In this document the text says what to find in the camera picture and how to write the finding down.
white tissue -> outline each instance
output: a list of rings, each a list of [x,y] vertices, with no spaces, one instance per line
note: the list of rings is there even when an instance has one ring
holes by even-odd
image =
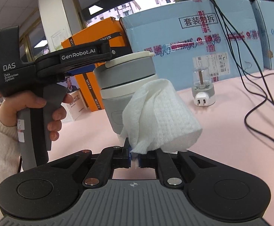
[[[133,153],[161,148],[175,152],[190,148],[202,133],[198,120],[166,79],[139,88],[123,111],[122,138],[129,138]]]

hand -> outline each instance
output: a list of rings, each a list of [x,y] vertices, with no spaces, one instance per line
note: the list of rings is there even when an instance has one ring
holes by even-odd
[[[63,103],[70,104],[73,102],[71,95],[66,94]],[[0,122],[6,127],[14,127],[17,124],[17,112],[28,108],[40,109],[46,105],[46,100],[37,97],[31,91],[24,91],[5,98],[0,106]],[[62,128],[61,120],[66,117],[64,107],[58,108],[52,114],[54,121],[48,123],[47,128],[50,131],[50,139],[56,141],[59,138],[58,131]]]

silver screw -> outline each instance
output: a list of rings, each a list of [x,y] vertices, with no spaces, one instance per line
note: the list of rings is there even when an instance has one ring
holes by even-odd
[[[94,185],[99,184],[99,180],[97,178],[95,178],[95,177],[87,178],[85,180],[85,184],[86,185],[94,186]]]
[[[167,180],[167,183],[169,185],[180,185],[182,183],[182,180],[177,177],[171,177]]]

pink tabletop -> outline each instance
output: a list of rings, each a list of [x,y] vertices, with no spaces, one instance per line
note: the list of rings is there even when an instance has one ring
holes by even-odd
[[[264,74],[270,72],[274,70],[265,70]],[[274,75],[267,76],[266,81],[274,98]],[[261,79],[255,82],[263,86]],[[259,92],[247,80],[246,86]],[[264,180],[272,194],[264,219],[274,226],[274,143],[249,132],[244,125],[246,113],[263,99],[249,94],[240,78],[217,82],[214,88],[216,103],[205,108],[193,104],[191,89],[178,92],[203,127],[201,137],[190,150]],[[249,116],[248,123],[274,138],[274,107],[265,103]],[[49,159],[52,161],[82,149],[100,153],[103,148],[114,145],[123,146],[112,131],[105,111],[85,113],[75,122],[63,125]],[[153,169],[140,169],[133,163],[130,169],[116,169],[113,178],[151,179],[155,178],[155,173]]]

ceiling light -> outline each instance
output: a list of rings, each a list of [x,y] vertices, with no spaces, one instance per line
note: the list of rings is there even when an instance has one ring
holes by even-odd
[[[43,47],[47,45],[47,40],[41,40],[37,45],[35,45],[35,48],[37,47]]]
[[[89,8],[90,15],[92,15],[93,13],[97,13],[100,10],[103,10],[103,8],[96,5]]]

